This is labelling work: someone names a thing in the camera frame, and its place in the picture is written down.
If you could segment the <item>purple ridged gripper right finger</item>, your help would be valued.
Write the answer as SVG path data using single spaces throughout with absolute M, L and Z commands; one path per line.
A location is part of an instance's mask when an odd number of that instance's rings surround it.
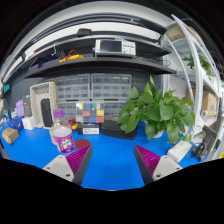
M 134 146 L 134 156 L 145 185 L 182 169 L 182 167 L 169 156 L 158 156 L 139 145 Z

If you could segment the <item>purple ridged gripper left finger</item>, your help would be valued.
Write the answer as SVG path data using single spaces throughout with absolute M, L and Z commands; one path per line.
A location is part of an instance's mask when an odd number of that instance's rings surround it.
M 44 170 L 80 185 L 83 181 L 92 154 L 92 145 L 88 145 L 67 156 L 58 155 L 44 167 Z

